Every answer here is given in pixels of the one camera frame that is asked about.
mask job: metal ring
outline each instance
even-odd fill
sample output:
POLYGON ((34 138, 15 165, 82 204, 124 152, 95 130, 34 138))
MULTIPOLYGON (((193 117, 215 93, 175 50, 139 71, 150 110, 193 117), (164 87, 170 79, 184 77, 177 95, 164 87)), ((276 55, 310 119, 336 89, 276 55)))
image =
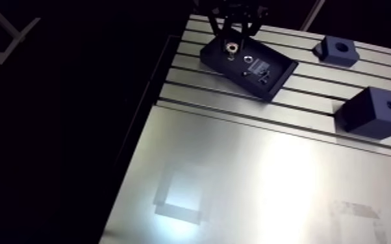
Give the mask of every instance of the metal ring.
POLYGON ((238 51, 238 44, 229 42, 226 44, 226 51, 230 54, 235 54, 238 51))
POLYGON ((244 62, 251 64, 253 62, 253 57, 252 56, 245 56, 244 62))

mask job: robotic arm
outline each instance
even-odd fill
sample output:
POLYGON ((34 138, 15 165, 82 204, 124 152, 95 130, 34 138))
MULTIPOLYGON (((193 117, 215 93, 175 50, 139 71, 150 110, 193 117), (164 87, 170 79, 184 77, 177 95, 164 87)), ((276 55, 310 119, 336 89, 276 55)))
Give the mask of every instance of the robotic arm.
POLYGON ((254 36, 259 31, 262 22, 268 15, 267 7, 259 0, 194 0, 195 8, 208 17, 215 36, 220 41, 220 49, 224 52, 238 53, 245 48, 244 40, 254 36), (224 18, 223 27, 220 28, 216 18, 224 18), (227 45, 233 24, 239 23, 242 27, 240 43, 227 45))

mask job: black base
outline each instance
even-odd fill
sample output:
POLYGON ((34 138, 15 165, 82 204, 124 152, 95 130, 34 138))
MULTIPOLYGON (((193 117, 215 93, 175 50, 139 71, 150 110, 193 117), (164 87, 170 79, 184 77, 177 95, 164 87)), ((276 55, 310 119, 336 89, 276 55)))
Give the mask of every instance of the black base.
MULTIPOLYGON (((240 43, 240 33, 231 31, 226 39, 228 42, 240 43)), ((248 92, 270 102, 298 63, 251 38, 246 38, 244 43, 244 48, 230 60, 229 54, 221 48, 220 39, 216 37, 202 48, 200 59, 248 92), (246 62, 245 56, 251 56, 253 61, 246 62)))

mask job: black cube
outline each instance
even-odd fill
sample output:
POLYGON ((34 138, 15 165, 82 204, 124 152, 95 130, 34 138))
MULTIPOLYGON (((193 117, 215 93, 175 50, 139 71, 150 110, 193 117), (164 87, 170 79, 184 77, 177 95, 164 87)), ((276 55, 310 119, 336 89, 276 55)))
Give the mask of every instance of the black cube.
POLYGON ((339 66, 351 67, 359 60, 359 54, 352 40, 334 36, 326 36, 312 52, 320 61, 339 66))
POLYGON ((374 139, 391 136, 391 91, 368 87, 348 100, 335 113, 346 131, 374 139))

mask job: metal plate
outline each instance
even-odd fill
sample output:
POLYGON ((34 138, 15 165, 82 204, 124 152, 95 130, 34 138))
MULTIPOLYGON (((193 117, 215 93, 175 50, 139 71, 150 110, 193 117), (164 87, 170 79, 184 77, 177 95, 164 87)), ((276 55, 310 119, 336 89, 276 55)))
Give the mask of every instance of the metal plate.
POLYGON ((391 157, 155 107, 100 243, 391 243, 391 157))

